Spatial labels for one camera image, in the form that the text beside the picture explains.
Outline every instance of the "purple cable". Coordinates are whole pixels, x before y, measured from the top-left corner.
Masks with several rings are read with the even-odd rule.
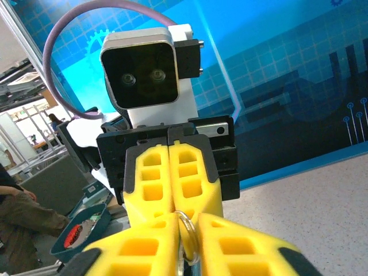
[[[73,112],[75,115],[79,116],[80,118],[89,119],[89,120],[96,120],[102,118],[104,115],[102,113],[98,115],[92,114],[85,114],[76,110],[73,106],[71,106],[68,102],[66,102],[63,97],[60,95],[58,90],[55,87],[55,84],[52,79],[51,74],[51,55],[52,49],[55,45],[55,41],[57,37],[61,34],[63,29],[77,16],[89,12],[91,10],[99,9],[101,7],[119,7],[122,9],[133,10],[135,12],[144,14],[146,16],[151,17],[152,19],[157,20],[161,24],[165,26],[172,26],[176,25],[174,21],[169,19],[168,17],[164,16],[161,13],[158,13],[146,6],[143,6],[138,3],[134,3],[131,1],[125,0],[94,0],[91,2],[83,3],[70,11],[68,11],[62,18],[55,24],[52,28],[49,36],[47,37],[44,54],[43,54],[43,67],[44,67],[44,74],[45,74],[45,81],[47,87],[50,89],[51,94],[58,100],[66,109]]]

